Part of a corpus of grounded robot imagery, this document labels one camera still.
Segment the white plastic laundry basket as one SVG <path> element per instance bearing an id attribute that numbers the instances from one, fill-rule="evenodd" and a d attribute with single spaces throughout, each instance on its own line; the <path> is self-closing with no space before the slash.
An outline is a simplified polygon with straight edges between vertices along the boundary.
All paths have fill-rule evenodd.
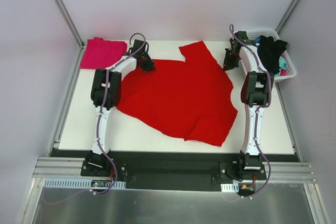
<path id="1" fill-rule="evenodd" d="M 280 37 L 278 33 L 270 28 L 258 28 L 258 29 L 247 29 L 246 30 L 247 37 L 250 40 L 255 40 L 260 36 L 266 36 L 266 37 L 272 37 L 274 41 L 280 40 Z M 281 57 L 283 58 L 283 61 L 287 64 L 287 69 L 284 71 L 280 71 L 279 75 L 275 76 L 274 82 L 280 82 L 282 80 L 286 80 L 289 78 L 294 78 L 297 75 L 296 68 L 288 54 L 288 51 L 285 50 Z"/>

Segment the red t shirt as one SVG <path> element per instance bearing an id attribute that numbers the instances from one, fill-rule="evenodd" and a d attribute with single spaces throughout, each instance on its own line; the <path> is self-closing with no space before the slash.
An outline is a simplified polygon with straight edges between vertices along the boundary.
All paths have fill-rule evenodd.
<path id="1" fill-rule="evenodd" d="M 184 61 L 128 74 L 117 108 L 167 136 L 222 146 L 237 116 L 233 83 L 203 41 L 179 50 Z"/>

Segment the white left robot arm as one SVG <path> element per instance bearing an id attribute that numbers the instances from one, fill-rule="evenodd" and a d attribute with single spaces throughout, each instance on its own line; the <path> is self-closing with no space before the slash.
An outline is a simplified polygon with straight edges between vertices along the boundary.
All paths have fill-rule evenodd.
<path id="1" fill-rule="evenodd" d="M 149 44 L 145 39 L 136 39 L 133 46 L 113 65 L 98 68 L 94 73 L 91 101 L 96 113 L 96 126 L 91 150 L 81 168 L 81 176 L 114 176 L 117 169 L 111 163 L 109 141 L 112 138 L 109 124 L 121 100 L 122 80 L 140 68 L 144 72 L 155 69 L 148 54 Z"/>

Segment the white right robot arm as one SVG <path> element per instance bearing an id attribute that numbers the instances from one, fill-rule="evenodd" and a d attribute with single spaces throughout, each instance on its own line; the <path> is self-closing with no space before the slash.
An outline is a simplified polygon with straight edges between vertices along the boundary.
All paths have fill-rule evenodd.
<path id="1" fill-rule="evenodd" d="M 245 108 L 245 135 L 238 161 L 229 166 L 226 176 L 239 182 L 254 179 L 263 169 L 264 154 L 260 148 L 261 125 L 265 108 L 271 103 L 274 75 L 263 66 L 257 55 L 257 45 L 245 31 L 233 31 L 230 48 L 226 49 L 223 70 L 228 71 L 241 63 L 246 69 L 245 80 L 240 92 Z"/>

